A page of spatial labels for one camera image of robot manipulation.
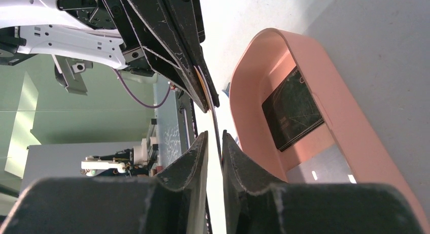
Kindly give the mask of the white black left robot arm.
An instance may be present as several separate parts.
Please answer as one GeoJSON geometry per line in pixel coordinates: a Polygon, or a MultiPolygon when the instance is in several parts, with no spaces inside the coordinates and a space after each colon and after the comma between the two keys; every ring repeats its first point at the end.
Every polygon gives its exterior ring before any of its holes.
{"type": "Polygon", "coordinates": [[[159,74],[206,112],[220,105],[206,65],[200,0],[1,0],[1,64],[51,55],[57,80],[86,94],[92,63],[159,74]]]}

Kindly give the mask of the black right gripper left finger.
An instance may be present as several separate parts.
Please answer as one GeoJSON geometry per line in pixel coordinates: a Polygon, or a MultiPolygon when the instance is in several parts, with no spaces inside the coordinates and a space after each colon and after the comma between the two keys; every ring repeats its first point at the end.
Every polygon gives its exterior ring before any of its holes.
{"type": "Polygon", "coordinates": [[[1,233],[204,233],[208,132],[153,177],[44,178],[1,233]]]}

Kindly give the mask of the pink oval tray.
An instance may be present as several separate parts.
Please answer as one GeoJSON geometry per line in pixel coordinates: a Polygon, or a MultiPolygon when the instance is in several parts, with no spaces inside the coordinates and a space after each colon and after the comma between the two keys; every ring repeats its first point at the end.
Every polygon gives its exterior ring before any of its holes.
{"type": "Polygon", "coordinates": [[[230,108],[242,150],[274,176],[337,145],[358,183],[395,187],[410,204],[425,233],[429,221],[409,184],[342,80],[323,46],[313,38],[267,28],[257,33],[237,64],[230,108]],[[323,123],[286,149],[276,146],[263,103],[295,75],[316,103],[323,123]]]}

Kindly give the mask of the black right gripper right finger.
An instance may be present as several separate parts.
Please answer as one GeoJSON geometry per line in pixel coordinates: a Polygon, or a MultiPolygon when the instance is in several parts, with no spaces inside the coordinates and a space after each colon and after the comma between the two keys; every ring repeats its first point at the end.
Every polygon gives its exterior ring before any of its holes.
{"type": "Polygon", "coordinates": [[[222,138],[227,233],[423,233],[390,185],[290,184],[222,138]]]}

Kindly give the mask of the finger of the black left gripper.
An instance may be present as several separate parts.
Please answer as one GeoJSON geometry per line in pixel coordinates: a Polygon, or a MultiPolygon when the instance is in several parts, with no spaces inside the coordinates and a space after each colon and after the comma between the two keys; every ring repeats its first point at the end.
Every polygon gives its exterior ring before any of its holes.
{"type": "Polygon", "coordinates": [[[183,48],[185,57],[180,58],[180,65],[185,69],[184,82],[191,98],[201,108],[210,104],[218,107],[219,96],[201,47],[205,30],[200,0],[164,0],[164,4],[183,48]]]}
{"type": "MultiPolygon", "coordinates": [[[[126,51],[140,47],[150,68],[191,95],[184,82],[184,58],[164,0],[102,0],[113,19],[126,51]]],[[[204,113],[208,108],[199,107],[204,113]]]]}

